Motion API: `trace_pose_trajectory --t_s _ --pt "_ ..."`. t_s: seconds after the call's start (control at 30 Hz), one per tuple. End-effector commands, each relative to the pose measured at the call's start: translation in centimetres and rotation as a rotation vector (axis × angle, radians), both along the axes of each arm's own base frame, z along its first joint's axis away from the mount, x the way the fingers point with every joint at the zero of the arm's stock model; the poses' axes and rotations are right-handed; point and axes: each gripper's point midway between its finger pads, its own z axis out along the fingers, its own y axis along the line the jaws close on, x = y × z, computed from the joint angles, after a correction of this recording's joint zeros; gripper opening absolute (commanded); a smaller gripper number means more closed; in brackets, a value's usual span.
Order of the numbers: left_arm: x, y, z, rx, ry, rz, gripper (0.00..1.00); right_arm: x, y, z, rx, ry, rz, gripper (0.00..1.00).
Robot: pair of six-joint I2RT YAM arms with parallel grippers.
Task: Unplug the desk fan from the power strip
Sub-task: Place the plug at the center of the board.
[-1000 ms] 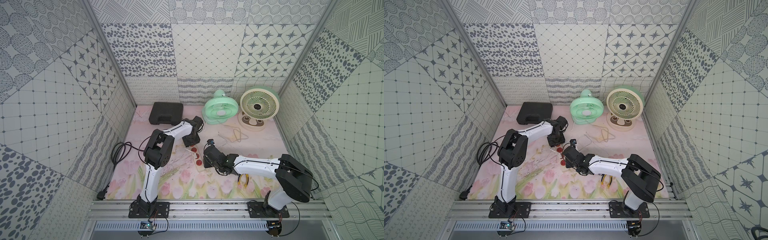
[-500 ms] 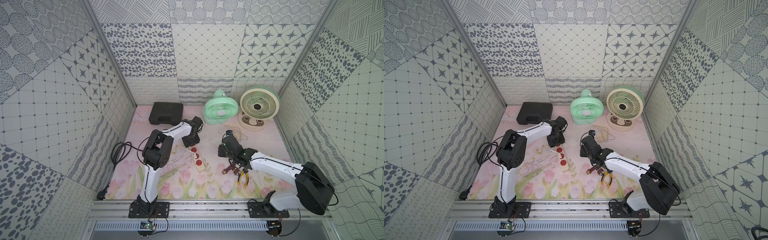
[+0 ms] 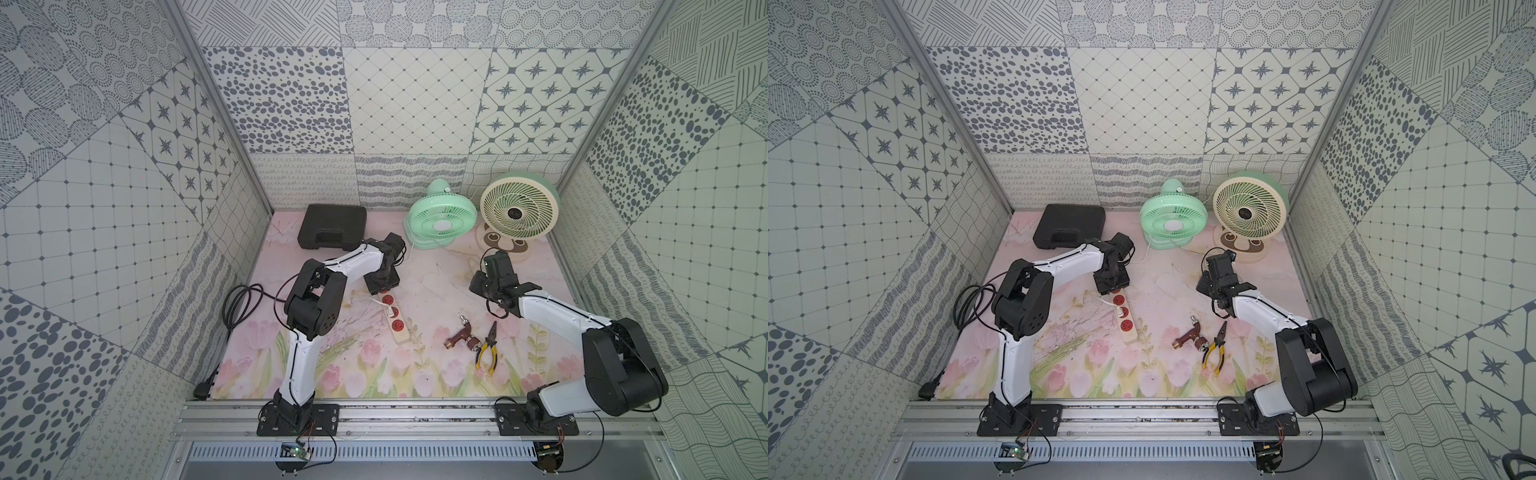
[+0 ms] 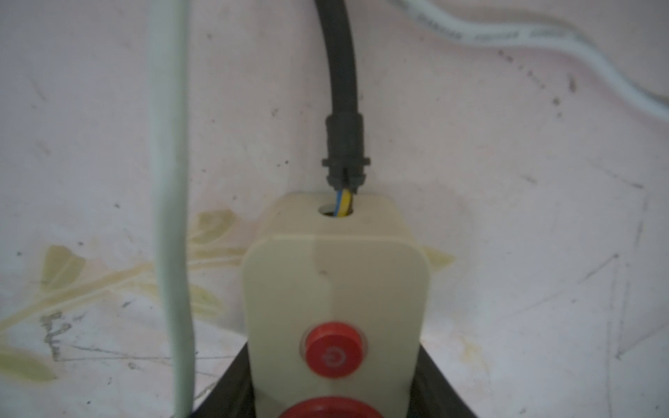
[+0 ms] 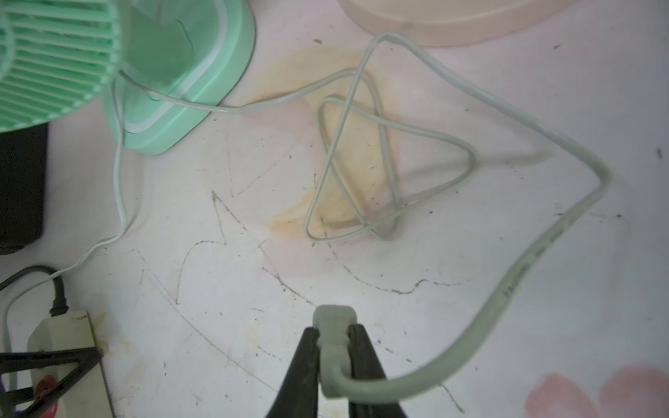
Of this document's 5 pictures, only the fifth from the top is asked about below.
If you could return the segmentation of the cream power strip red sockets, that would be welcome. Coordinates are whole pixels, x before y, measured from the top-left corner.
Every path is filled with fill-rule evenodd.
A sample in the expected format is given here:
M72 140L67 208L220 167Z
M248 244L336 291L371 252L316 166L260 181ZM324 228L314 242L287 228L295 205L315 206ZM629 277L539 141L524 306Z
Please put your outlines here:
M30 335L27 350L54 352L79 348L94 348L95 337L90 317L85 310L70 311L64 315L42 320ZM57 388L78 362L33 369L30 372L36 397L41 398ZM43 417L95 418L113 417L102 367L98 364L84 374L73 386L42 414Z

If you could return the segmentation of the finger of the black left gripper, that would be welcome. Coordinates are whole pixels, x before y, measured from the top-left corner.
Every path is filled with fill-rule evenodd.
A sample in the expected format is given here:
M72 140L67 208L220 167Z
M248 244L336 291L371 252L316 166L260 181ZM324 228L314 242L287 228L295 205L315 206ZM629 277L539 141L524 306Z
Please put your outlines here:
M95 347L1 355L1 374L38 371L45 375L31 387L1 388L1 416L53 417L57 402L100 364Z

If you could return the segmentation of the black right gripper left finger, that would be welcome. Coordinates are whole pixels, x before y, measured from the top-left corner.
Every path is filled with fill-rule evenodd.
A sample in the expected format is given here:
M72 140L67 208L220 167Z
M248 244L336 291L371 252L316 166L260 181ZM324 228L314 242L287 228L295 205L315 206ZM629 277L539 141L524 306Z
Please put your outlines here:
M315 418L318 416L320 334L307 327L301 336L282 386L266 418Z

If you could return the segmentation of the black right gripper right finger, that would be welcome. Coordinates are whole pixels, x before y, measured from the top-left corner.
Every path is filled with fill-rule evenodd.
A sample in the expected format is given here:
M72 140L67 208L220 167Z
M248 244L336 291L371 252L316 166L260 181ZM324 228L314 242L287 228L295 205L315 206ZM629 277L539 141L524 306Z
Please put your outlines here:
M348 329L350 338L349 354L352 362L352 377L357 380L385 379L386 375L379 361L369 335L363 325L351 325ZM348 403L351 418L406 418L398 403L364 404Z

